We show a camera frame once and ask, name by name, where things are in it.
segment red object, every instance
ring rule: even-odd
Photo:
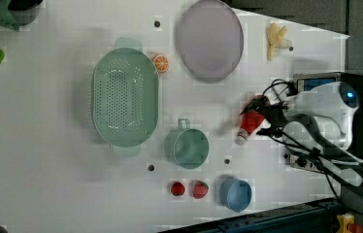
[[[194,185],[193,197],[196,199],[201,199],[204,196],[206,196],[208,191],[209,191],[209,187],[206,183],[197,182],[196,185]]]
[[[172,188],[170,189],[173,195],[182,196],[185,192],[184,185],[182,183],[176,182],[173,183]]]
[[[356,225],[354,223],[349,224],[347,226],[348,231],[350,231],[351,233],[363,233],[363,227],[361,227],[361,225]]]
[[[236,143],[242,146],[256,128],[260,126],[265,117],[257,112],[248,112],[243,116],[242,125],[237,134]]]

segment red toy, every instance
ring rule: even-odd
[[[182,196],[185,192],[184,185],[180,182],[173,183],[172,188],[170,189],[173,195]]]
[[[201,199],[206,196],[208,191],[209,191],[209,187],[206,183],[197,182],[196,185],[194,185],[193,197],[196,199]]]

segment yellow object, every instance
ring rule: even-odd
[[[267,29],[267,39],[269,40],[269,52],[267,59],[272,60],[275,55],[275,47],[277,47],[283,40],[284,35],[287,33],[287,28],[284,26],[279,30],[278,25],[272,22],[270,27]]]
[[[169,61],[164,55],[156,55],[151,59],[156,67],[157,71],[160,73],[164,73],[169,69]]]
[[[351,231],[347,230],[349,224],[354,223],[354,216],[351,214],[345,214],[342,216],[337,216],[337,219],[340,223],[340,229],[337,233],[351,233]]]

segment teal mug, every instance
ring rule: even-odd
[[[180,118],[178,124],[179,128],[166,138],[166,152],[170,160],[182,168],[198,168],[208,157],[209,140],[202,131],[191,129],[187,118]]]

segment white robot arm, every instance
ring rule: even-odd
[[[267,111],[266,118],[279,119],[278,125],[271,123],[281,130],[286,148],[363,199],[363,160],[347,152],[359,108],[356,91],[346,83],[329,83],[276,106],[280,111]]]

